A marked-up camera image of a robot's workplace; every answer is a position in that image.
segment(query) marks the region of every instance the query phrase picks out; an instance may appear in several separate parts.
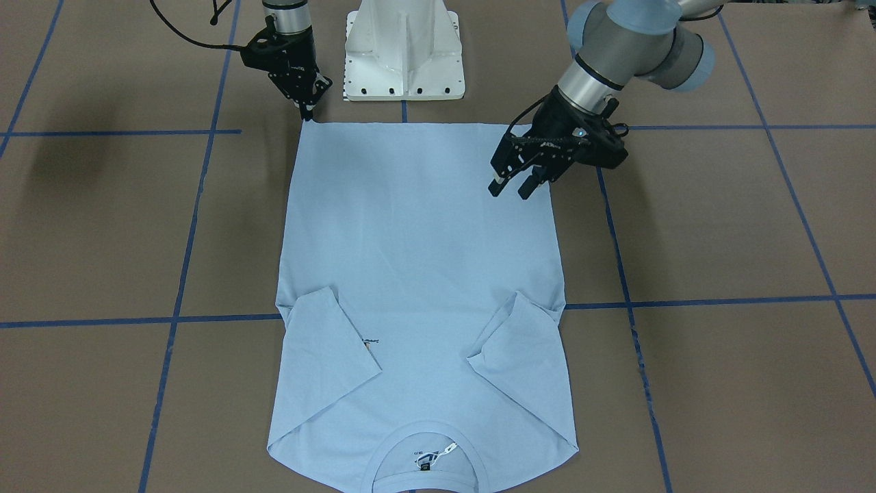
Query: neckline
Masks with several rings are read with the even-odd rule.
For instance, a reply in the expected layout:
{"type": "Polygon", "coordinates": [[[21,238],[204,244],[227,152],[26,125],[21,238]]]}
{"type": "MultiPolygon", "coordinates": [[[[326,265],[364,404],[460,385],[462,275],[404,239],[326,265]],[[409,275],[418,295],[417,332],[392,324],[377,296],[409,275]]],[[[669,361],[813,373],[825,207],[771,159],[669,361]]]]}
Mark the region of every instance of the neckline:
{"type": "Polygon", "coordinates": [[[492,491],[490,489],[490,481],[487,477],[486,468],[477,450],[471,442],[455,427],[442,423],[441,421],[416,421],[408,425],[401,426],[394,432],[391,432],[374,450],[374,454],[368,461],[368,466],[362,478],[360,487],[361,493],[380,493],[380,489],[386,484],[391,484],[394,491],[402,491],[409,489],[451,489],[458,490],[460,493],[478,493],[492,491]],[[397,446],[401,440],[410,437],[417,433],[440,433],[449,439],[456,442],[457,446],[463,450],[466,457],[469,459],[471,467],[475,471],[477,485],[469,486],[467,483],[460,482],[458,476],[453,473],[442,471],[429,471],[422,473],[420,471],[412,471],[398,475],[391,475],[383,478],[380,485],[375,485],[378,469],[383,463],[390,451],[397,446]]]}

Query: blue tape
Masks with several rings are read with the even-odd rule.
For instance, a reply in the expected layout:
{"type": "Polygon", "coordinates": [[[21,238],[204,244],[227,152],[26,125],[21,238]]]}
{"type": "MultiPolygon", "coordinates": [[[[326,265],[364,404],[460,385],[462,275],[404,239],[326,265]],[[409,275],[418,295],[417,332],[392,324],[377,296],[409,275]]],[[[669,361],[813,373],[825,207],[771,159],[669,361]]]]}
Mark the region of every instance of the blue tape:
{"type": "MultiPolygon", "coordinates": [[[[660,308],[668,306],[716,306],[723,304],[784,304],[784,303],[814,303],[828,301],[866,301],[876,300],[876,293],[859,293],[850,295],[812,295],[798,297],[748,297],[748,298],[704,298],[663,301],[633,301],[633,308],[660,308]]],[[[627,308],[625,302],[603,303],[571,303],[565,310],[612,310],[627,308]]],[[[86,325],[146,325],[146,324],[195,324],[206,322],[246,322],[254,320],[281,320],[279,313],[243,313],[232,315],[188,315],[179,317],[145,317],[145,318],[82,318],[68,320],[25,320],[15,322],[0,322],[0,329],[50,328],[50,327],[80,327],[86,325]]]]}
{"type": "MultiPolygon", "coordinates": [[[[237,30],[237,18],[240,15],[240,2],[234,5],[234,17],[231,20],[231,33],[228,37],[228,44],[234,44],[234,34],[237,30]]],[[[213,153],[213,142],[216,135],[216,126],[219,121],[219,110],[222,108],[222,98],[225,91],[225,79],[228,76],[228,67],[231,60],[231,51],[226,50],[225,62],[223,63],[222,76],[219,79],[219,90],[216,92],[216,101],[213,108],[213,120],[210,124],[210,133],[207,139],[207,150],[204,152],[204,162],[201,167],[201,179],[198,181],[198,191],[194,198],[194,209],[192,211],[192,222],[188,229],[188,240],[186,243],[186,252],[182,261],[182,270],[180,272],[180,288],[177,293],[176,303],[173,307],[173,316],[176,318],[180,315],[182,308],[182,297],[186,290],[186,279],[188,276],[188,266],[192,258],[192,249],[194,246],[194,234],[198,226],[198,207],[201,204],[201,195],[204,192],[204,181],[207,178],[207,170],[210,163],[210,155],[213,153]]],[[[140,485],[138,493],[146,492],[146,485],[149,482],[149,470],[152,466],[152,453],[155,450],[155,438],[158,435],[159,420],[161,418],[161,406],[164,403],[164,393],[167,386],[167,376],[170,372],[170,363],[173,358],[173,343],[176,340],[176,330],[178,323],[173,322],[170,326],[170,332],[167,334],[167,348],[165,350],[164,364],[161,366],[161,378],[159,380],[158,395],[155,397],[155,410],[152,413],[152,426],[149,429],[149,439],[146,441],[146,453],[143,459],[143,471],[140,474],[140,485]]]]}
{"type": "MultiPolygon", "coordinates": [[[[569,14],[566,9],[565,0],[560,0],[560,6],[562,7],[562,17],[565,22],[564,26],[568,27],[569,24],[569,14]]],[[[572,51],[572,57],[575,57],[574,50],[570,48],[572,51]]],[[[654,443],[657,446],[657,457],[660,461],[661,472],[663,474],[663,486],[666,489],[666,493],[672,493],[672,480],[669,477],[669,466],[666,460],[666,453],[663,450],[663,438],[660,432],[660,425],[657,423],[657,415],[654,412],[653,400],[651,398],[651,384],[648,381],[648,376],[645,370],[645,357],[642,354],[641,345],[639,344],[639,333],[636,332],[636,320],[632,311],[632,300],[630,299],[630,290],[629,286],[626,282],[626,273],[624,271],[624,261],[620,254],[620,245],[618,243],[618,235],[617,231],[614,227],[614,219],[611,216],[611,204],[608,198],[608,191],[605,188],[605,179],[603,178],[602,169],[597,168],[597,179],[599,180],[599,190],[602,192],[603,200],[605,202],[605,220],[608,223],[609,233],[611,234],[611,240],[614,243],[614,254],[617,258],[618,262],[618,276],[620,277],[620,287],[624,291],[624,307],[626,307],[627,317],[630,322],[630,333],[632,334],[632,342],[636,349],[636,359],[639,362],[639,374],[642,378],[642,386],[645,390],[645,400],[648,408],[648,416],[651,419],[651,428],[654,435],[654,443]]]]}
{"type": "Polygon", "coordinates": [[[27,99],[27,94],[31,92],[33,79],[37,76],[37,71],[39,70],[39,65],[43,62],[43,57],[46,56],[46,50],[49,47],[49,41],[52,40],[54,28],[58,24],[58,17],[60,17],[60,10],[63,6],[64,0],[58,0],[58,6],[55,7],[55,12],[52,16],[52,22],[49,23],[49,30],[46,33],[46,38],[43,39],[43,46],[39,49],[37,60],[33,63],[31,74],[28,75],[27,82],[25,83],[25,88],[21,91],[21,97],[18,99],[18,105],[15,107],[15,112],[12,113],[12,120],[10,120],[9,122],[9,128],[6,131],[6,135],[3,137],[3,142],[0,143],[0,158],[2,158],[3,154],[6,152],[6,146],[9,145],[10,135],[12,134],[12,131],[15,130],[15,124],[16,122],[18,122],[18,117],[21,115],[21,109],[25,106],[25,99],[27,99]]]}
{"type": "Polygon", "coordinates": [[[745,81],[745,86],[748,88],[748,93],[752,97],[752,101],[754,102],[754,108],[755,110],[757,110],[758,116],[760,117],[760,122],[763,124],[763,129],[766,132],[767,138],[769,139],[770,147],[773,149],[773,154],[775,156],[776,162],[779,163],[779,170],[781,171],[782,177],[785,179],[785,184],[788,186],[788,192],[791,194],[791,200],[794,202],[794,207],[797,209],[797,214],[800,216],[800,221],[803,224],[803,229],[806,231],[806,236],[809,238],[809,244],[812,246],[812,251],[815,253],[816,259],[818,260],[818,266],[822,270],[822,274],[824,275],[824,280],[827,282],[830,294],[834,297],[834,303],[837,306],[837,311],[839,311],[839,317],[843,320],[843,325],[845,327],[846,333],[849,336],[851,346],[852,348],[854,348],[855,354],[858,356],[858,363],[860,363],[861,369],[864,370],[864,375],[866,377],[867,383],[870,384],[870,391],[872,392],[873,397],[876,398],[876,382],[873,381],[870,367],[867,365],[864,353],[861,351],[861,347],[858,344],[858,338],[855,336],[855,332],[851,329],[849,319],[845,315],[843,304],[837,295],[837,289],[834,286],[833,280],[830,278],[830,272],[828,272],[827,264],[824,262],[821,249],[818,247],[818,243],[816,242],[815,234],[813,234],[812,228],[809,226],[809,221],[806,219],[806,214],[803,212],[803,207],[800,204],[800,200],[797,198],[797,192],[794,190],[794,184],[791,183],[791,177],[788,175],[788,171],[785,168],[785,161],[781,158],[781,153],[779,153],[779,148],[775,143],[773,133],[770,130],[770,126],[767,124],[767,118],[764,116],[764,112],[760,108],[758,98],[754,94],[754,87],[752,86],[752,82],[748,78],[748,73],[745,71],[745,66],[742,63],[742,59],[739,57],[739,52],[736,49],[736,44],[733,43],[733,37],[730,35],[730,30],[727,29],[727,24],[724,22],[724,17],[721,14],[718,14],[717,18],[718,21],[721,23],[721,28],[724,30],[724,36],[727,37],[727,41],[730,44],[730,49],[733,52],[733,58],[736,59],[736,64],[739,67],[739,72],[742,73],[742,78],[745,81]]]}
{"type": "Polygon", "coordinates": [[[43,327],[82,327],[85,325],[140,325],[170,324],[173,317],[146,318],[85,318],[80,320],[28,320],[20,322],[0,322],[0,329],[27,329],[43,327]]]}
{"type": "Polygon", "coordinates": [[[12,132],[10,137],[122,137],[139,135],[210,135],[240,134],[239,128],[223,130],[106,130],[106,131],[71,131],[71,132],[12,132]]]}

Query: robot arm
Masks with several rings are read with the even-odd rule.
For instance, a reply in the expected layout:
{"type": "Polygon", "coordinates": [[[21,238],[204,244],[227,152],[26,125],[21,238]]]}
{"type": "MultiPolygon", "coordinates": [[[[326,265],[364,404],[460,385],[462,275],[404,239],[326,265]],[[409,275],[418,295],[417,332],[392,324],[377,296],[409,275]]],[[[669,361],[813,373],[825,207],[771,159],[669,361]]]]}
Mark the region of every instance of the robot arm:
{"type": "Polygon", "coordinates": [[[574,162],[616,168],[627,156],[621,138],[628,129],[608,121],[618,107],[615,96],[634,76],[676,91],[702,85],[714,67],[714,54],[678,22],[724,1],[583,4],[569,20],[575,60],[550,94],[509,126],[491,160],[492,195],[528,168],[532,174],[518,190],[524,199],[544,182],[556,181],[574,162]],[[532,128],[522,137],[513,135],[513,125],[538,104],[532,128]]]}
{"type": "Polygon", "coordinates": [[[298,107],[301,118],[309,120],[332,82],[316,65],[307,0],[263,0],[262,5],[265,29],[247,43],[240,57],[245,66],[267,72],[283,96],[298,107]]]}

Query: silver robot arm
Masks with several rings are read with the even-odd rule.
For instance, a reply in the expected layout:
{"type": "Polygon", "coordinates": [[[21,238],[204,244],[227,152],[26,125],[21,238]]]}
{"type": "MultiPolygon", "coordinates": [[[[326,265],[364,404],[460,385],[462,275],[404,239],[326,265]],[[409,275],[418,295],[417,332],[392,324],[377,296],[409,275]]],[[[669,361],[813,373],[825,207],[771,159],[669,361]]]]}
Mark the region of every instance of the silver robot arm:
{"type": "Polygon", "coordinates": [[[492,195],[527,168],[532,174],[518,190],[524,199],[544,182],[556,181],[574,162],[617,167],[627,156],[621,138],[628,129],[608,122],[619,104],[616,95],[633,77],[675,91],[702,85],[715,55],[679,22],[724,1],[616,0],[606,5],[591,0],[579,7],[568,28],[575,60],[550,94],[509,126],[491,160],[496,172],[492,195]],[[513,135],[513,125],[539,104],[532,128],[522,137],[513,135]]]}

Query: grid line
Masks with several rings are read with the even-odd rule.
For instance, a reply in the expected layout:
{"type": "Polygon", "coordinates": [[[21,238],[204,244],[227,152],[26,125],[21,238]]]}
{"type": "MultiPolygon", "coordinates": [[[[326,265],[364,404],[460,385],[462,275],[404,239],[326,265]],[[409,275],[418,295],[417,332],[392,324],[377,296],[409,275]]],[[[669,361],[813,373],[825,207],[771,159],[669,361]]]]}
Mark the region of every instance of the grid line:
{"type": "Polygon", "coordinates": [[[854,349],[855,354],[858,356],[858,363],[861,365],[861,369],[864,371],[864,376],[867,380],[867,383],[870,385],[870,391],[873,394],[873,397],[876,397],[876,382],[873,381],[873,376],[870,372],[870,368],[867,366],[864,352],[861,350],[861,346],[858,343],[858,338],[855,336],[855,332],[851,328],[851,323],[849,322],[849,319],[845,314],[843,303],[837,295],[837,288],[834,285],[833,280],[830,278],[830,272],[827,269],[827,263],[822,257],[821,249],[818,247],[815,234],[812,232],[812,228],[809,226],[809,221],[806,219],[806,214],[803,211],[800,199],[797,197],[797,192],[794,190],[794,184],[791,182],[791,177],[788,175],[788,170],[785,168],[785,161],[781,158],[779,147],[776,145],[775,139],[773,138],[773,132],[770,130],[770,126],[767,124],[767,117],[764,116],[764,112],[760,108],[760,103],[758,101],[757,95],[755,95],[754,93],[754,87],[752,86],[752,82],[748,77],[748,73],[745,71],[745,65],[742,63],[742,58],[739,56],[739,53],[736,49],[736,44],[733,43],[733,37],[730,35],[730,30],[727,29],[727,24],[724,22],[724,16],[718,13],[717,18],[718,22],[721,23],[721,28],[724,30],[724,35],[727,37],[727,42],[730,44],[730,49],[733,52],[733,58],[736,59],[736,64],[739,67],[739,71],[742,73],[742,78],[745,81],[745,86],[748,88],[748,93],[751,95],[752,101],[754,102],[754,108],[758,112],[760,122],[763,124],[764,132],[766,132],[766,136],[769,139],[770,147],[773,149],[773,154],[775,156],[776,162],[779,164],[779,170],[781,171],[781,175],[785,179],[785,184],[788,187],[788,193],[790,193],[791,200],[794,202],[794,207],[797,209],[797,214],[800,216],[800,221],[803,225],[803,229],[806,231],[806,236],[809,238],[809,244],[812,246],[812,251],[815,253],[816,259],[818,260],[818,265],[819,267],[821,267],[822,274],[824,275],[824,281],[827,282],[830,294],[834,298],[834,304],[837,306],[839,317],[843,321],[845,332],[849,336],[851,347],[854,349]]]}
{"type": "MultiPolygon", "coordinates": [[[[401,121],[408,123],[407,101],[401,102],[401,121]]],[[[763,130],[763,125],[629,125],[635,131],[672,131],[672,130],[763,130]]],[[[770,130],[876,130],[876,124],[856,125],[767,125],[770,130]]],[[[241,134],[239,128],[227,129],[179,129],[179,130],[83,130],[54,132],[0,132],[6,139],[21,137],[126,137],[139,135],[216,135],[241,134]]]]}
{"type": "Polygon", "coordinates": [[[21,91],[21,97],[18,99],[18,105],[15,107],[15,112],[12,113],[12,120],[9,122],[9,128],[6,130],[6,134],[3,137],[3,142],[0,143],[0,158],[3,157],[3,154],[6,152],[6,146],[9,145],[10,134],[15,130],[15,124],[18,122],[18,117],[21,115],[21,109],[25,106],[25,99],[27,99],[27,95],[31,92],[31,86],[33,85],[33,79],[37,76],[37,71],[39,71],[39,65],[43,62],[43,57],[46,56],[46,50],[49,47],[49,41],[52,40],[52,35],[54,34],[54,28],[58,24],[58,18],[60,17],[61,8],[64,6],[64,0],[58,0],[58,6],[55,7],[54,15],[52,16],[52,22],[49,23],[49,29],[46,33],[46,38],[43,39],[43,46],[39,49],[39,54],[37,55],[37,60],[33,62],[33,68],[31,69],[30,75],[27,76],[27,82],[25,83],[25,88],[21,91]]]}
{"type": "MultiPolygon", "coordinates": [[[[700,298],[657,301],[631,301],[633,308],[660,308],[668,306],[720,306],[727,304],[786,304],[818,303],[841,301],[876,301],[876,293],[850,295],[812,295],[797,297],[749,297],[749,298],[700,298]]],[[[576,303],[566,304],[567,311],[626,309],[626,302],[576,303]]],[[[142,318],[70,318],[61,320],[21,320],[0,322],[2,329],[28,329],[53,327],[81,327],[87,325],[149,325],[149,324],[193,324],[206,322],[241,322],[249,320],[280,320],[279,313],[233,313],[225,315],[180,315],[178,317],[142,318]]]]}
{"type": "MultiPolygon", "coordinates": [[[[566,1],[560,0],[560,7],[562,10],[562,18],[563,18],[563,26],[568,26],[569,24],[569,13],[566,8],[566,1]]],[[[569,51],[572,53],[572,58],[576,56],[575,50],[570,46],[569,51]]],[[[669,465],[666,459],[666,452],[663,448],[663,438],[660,431],[660,424],[657,422],[657,413],[654,410],[653,406],[653,398],[651,395],[651,382],[648,379],[648,374],[646,371],[645,365],[645,355],[642,353],[642,347],[639,343],[639,332],[636,330],[636,319],[633,313],[632,307],[632,299],[630,297],[630,289],[629,285],[626,281],[626,272],[624,270],[624,260],[623,256],[620,253],[620,244],[618,243],[618,235],[617,230],[614,227],[614,219],[611,215],[611,203],[608,197],[608,190],[605,188],[605,179],[603,177],[602,169],[597,168],[597,179],[599,181],[599,190],[602,193],[603,200],[605,203],[605,221],[608,225],[609,233],[611,234],[611,241],[614,245],[614,254],[618,263],[618,278],[620,280],[620,287],[624,292],[624,307],[626,307],[626,314],[629,318],[630,324],[630,334],[632,336],[632,344],[636,351],[636,362],[639,365],[639,377],[642,380],[642,389],[645,394],[645,402],[648,409],[648,417],[651,420],[651,431],[654,435],[654,444],[657,447],[657,458],[660,462],[661,474],[663,476],[663,487],[666,490],[666,493],[673,493],[672,490],[672,479],[669,474],[669,465]]]]}
{"type": "MultiPolygon", "coordinates": [[[[237,30],[237,18],[240,14],[240,2],[236,2],[234,6],[234,17],[231,19],[231,29],[228,37],[228,44],[234,44],[234,35],[237,30]]],[[[183,256],[182,269],[180,271],[180,287],[177,292],[176,302],[173,307],[173,316],[178,318],[182,309],[182,298],[186,290],[186,279],[188,276],[188,266],[192,258],[192,250],[194,248],[194,235],[198,226],[198,208],[201,204],[201,196],[204,192],[204,182],[207,178],[210,157],[213,153],[213,143],[216,136],[216,126],[219,121],[219,110],[222,108],[223,92],[225,90],[225,79],[228,76],[228,67],[231,60],[231,51],[225,50],[225,61],[223,63],[222,76],[219,78],[219,90],[216,92],[215,106],[213,108],[213,119],[210,123],[210,132],[207,139],[207,149],[204,151],[204,161],[201,165],[201,177],[198,181],[198,190],[194,198],[194,208],[192,210],[192,222],[188,230],[188,240],[186,243],[186,252],[183,256]]],[[[155,409],[152,413],[152,426],[149,429],[149,439],[146,441],[146,452],[143,459],[143,470],[140,474],[140,484],[138,493],[145,493],[146,486],[149,482],[149,471],[152,466],[152,454],[155,450],[155,439],[158,436],[159,420],[161,418],[161,406],[164,403],[164,394],[167,386],[167,377],[170,373],[171,360],[173,358],[173,344],[176,340],[176,332],[179,327],[179,321],[174,320],[170,325],[170,330],[167,334],[167,346],[165,349],[165,358],[161,366],[161,377],[159,379],[158,394],[155,397],[155,409]]]]}
{"type": "Polygon", "coordinates": [[[239,128],[222,130],[195,129],[195,130],[84,130],[84,131],[59,131],[59,132],[4,132],[4,137],[122,137],[138,135],[217,135],[240,134],[244,131],[239,128]]]}

